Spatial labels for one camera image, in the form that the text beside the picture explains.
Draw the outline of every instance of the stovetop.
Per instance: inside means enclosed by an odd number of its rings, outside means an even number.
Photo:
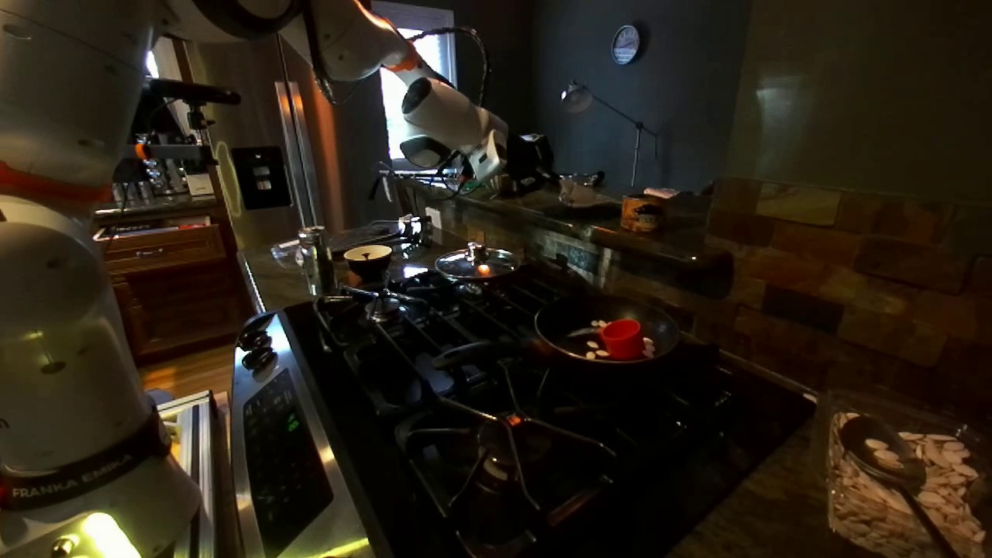
[[[583,291],[553,266],[424,273],[279,316],[376,553],[664,555],[812,416],[711,343],[544,352],[534,316]]]

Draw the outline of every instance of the wall clock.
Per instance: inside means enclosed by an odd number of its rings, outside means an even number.
[[[620,26],[615,33],[615,62],[628,66],[640,52],[640,31],[638,26]]]

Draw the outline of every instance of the gas stove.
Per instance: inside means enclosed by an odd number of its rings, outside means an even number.
[[[542,263],[421,273],[247,324],[232,398],[247,549],[664,555],[812,416],[689,339],[645,366],[544,352],[536,313],[585,291]]]

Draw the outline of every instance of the white robotic arm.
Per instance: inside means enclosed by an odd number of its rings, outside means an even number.
[[[49,555],[56,542],[100,555],[70,535],[95,513],[129,553],[162,555],[198,507],[140,387],[86,224],[158,31],[283,31],[329,80],[386,68],[416,86],[409,116],[429,138],[476,174],[499,168],[502,120],[357,0],[0,0],[0,555]]]

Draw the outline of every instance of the cabinet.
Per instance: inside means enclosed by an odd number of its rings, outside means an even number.
[[[137,363],[232,342],[247,296],[225,224],[95,237]]]

